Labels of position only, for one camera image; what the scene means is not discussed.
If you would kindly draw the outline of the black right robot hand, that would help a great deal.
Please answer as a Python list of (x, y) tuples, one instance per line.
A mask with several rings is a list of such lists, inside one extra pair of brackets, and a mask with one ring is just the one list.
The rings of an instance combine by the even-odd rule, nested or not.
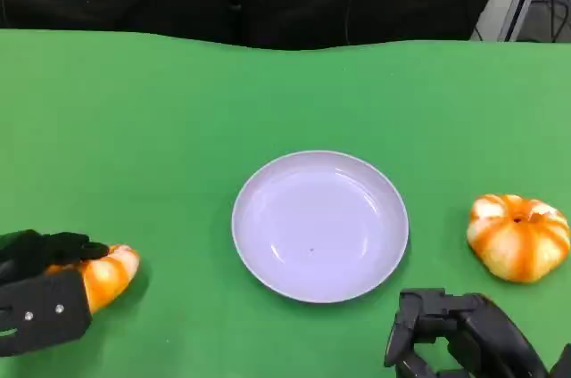
[[(444, 338), (459, 366), (437, 371), (416, 351)], [(539, 354), (514, 322), (479, 293), (404, 289), (385, 349), (398, 377), (548, 377)]]

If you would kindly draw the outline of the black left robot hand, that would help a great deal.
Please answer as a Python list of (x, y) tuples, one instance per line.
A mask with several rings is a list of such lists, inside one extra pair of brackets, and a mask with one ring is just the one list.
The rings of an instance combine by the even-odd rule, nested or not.
[(1, 236), (1, 356), (81, 338), (91, 324), (76, 266), (110, 248), (85, 234), (27, 229)]

